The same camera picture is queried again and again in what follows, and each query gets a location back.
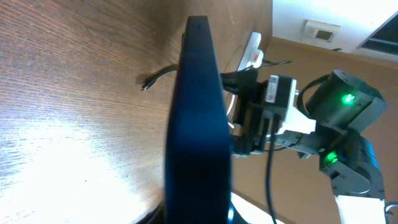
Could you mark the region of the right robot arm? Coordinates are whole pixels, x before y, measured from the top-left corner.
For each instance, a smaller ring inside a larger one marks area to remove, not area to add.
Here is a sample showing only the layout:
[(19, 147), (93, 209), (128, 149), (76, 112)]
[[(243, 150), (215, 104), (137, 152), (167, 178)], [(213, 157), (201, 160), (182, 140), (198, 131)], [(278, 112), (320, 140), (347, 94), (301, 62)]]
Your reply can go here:
[(342, 223), (387, 223), (384, 179), (372, 144), (362, 132), (386, 109), (382, 95), (366, 82), (334, 70), (310, 83), (308, 101), (294, 78), (270, 75), (263, 82), (255, 68), (224, 73), (224, 90), (237, 105), (230, 124), (233, 154), (250, 156), (291, 149), (301, 159), (319, 158), (331, 183)]

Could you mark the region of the white USB charger plug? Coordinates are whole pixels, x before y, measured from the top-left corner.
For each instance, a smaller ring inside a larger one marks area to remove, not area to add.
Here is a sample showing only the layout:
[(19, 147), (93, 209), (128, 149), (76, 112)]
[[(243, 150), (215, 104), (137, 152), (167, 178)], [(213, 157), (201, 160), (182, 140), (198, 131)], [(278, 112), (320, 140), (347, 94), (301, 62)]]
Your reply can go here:
[(259, 68), (262, 65), (264, 52), (259, 49), (254, 49), (249, 57), (248, 67)]

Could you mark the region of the dark glass window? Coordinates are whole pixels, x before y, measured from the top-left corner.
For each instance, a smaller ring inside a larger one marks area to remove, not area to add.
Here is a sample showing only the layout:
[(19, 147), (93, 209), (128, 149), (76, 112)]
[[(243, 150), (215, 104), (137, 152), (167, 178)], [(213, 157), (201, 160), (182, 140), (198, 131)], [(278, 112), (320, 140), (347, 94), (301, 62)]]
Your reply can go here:
[(397, 12), (364, 40), (360, 48), (397, 55)]

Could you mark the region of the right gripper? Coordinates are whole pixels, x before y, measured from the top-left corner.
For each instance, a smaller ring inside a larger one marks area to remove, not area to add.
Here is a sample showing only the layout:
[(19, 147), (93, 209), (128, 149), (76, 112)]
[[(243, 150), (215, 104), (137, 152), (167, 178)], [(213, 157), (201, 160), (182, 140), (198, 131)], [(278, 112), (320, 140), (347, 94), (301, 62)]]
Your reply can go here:
[(257, 78), (257, 70), (221, 74), (223, 89), (238, 98), (232, 122), (240, 126), (239, 133), (232, 135), (234, 156), (260, 154), (267, 142), (267, 121), (262, 115), (267, 82)]

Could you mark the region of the white power strip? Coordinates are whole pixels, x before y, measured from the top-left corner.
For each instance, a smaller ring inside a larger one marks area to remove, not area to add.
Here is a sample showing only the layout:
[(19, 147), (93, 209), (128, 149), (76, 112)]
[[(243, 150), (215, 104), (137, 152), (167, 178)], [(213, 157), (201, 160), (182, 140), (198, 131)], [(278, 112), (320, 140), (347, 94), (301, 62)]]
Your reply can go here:
[(261, 43), (261, 34), (258, 32), (253, 32), (251, 34), (249, 42), (245, 48), (245, 51), (243, 53), (243, 56), (239, 63), (237, 71), (241, 71), (241, 70), (244, 70), (245, 68), (248, 68), (248, 62), (249, 62), (249, 57), (251, 55), (251, 52), (254, 49), (259, 49), (260, 43)]

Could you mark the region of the white wall thermostat panel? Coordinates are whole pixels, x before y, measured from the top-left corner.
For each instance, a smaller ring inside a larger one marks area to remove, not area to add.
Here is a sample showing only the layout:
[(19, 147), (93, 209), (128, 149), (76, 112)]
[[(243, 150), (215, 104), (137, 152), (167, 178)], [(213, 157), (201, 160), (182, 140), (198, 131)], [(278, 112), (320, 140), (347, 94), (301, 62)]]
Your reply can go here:
[(302, 39), (321, 40), (330, 43), (338, 35), (340, 29), (341, 27), (338, 25), (306, 20), (302, 32)]

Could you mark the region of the blue Samsung Galaxy smartphone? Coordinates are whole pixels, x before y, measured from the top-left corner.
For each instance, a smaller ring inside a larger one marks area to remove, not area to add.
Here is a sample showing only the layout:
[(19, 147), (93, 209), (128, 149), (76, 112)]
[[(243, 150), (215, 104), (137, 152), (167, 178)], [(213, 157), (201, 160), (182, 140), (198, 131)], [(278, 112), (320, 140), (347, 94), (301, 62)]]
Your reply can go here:
[(182, 38), (165, 147), (167, 223), (231, 223), (231, 136), (209, 20)]

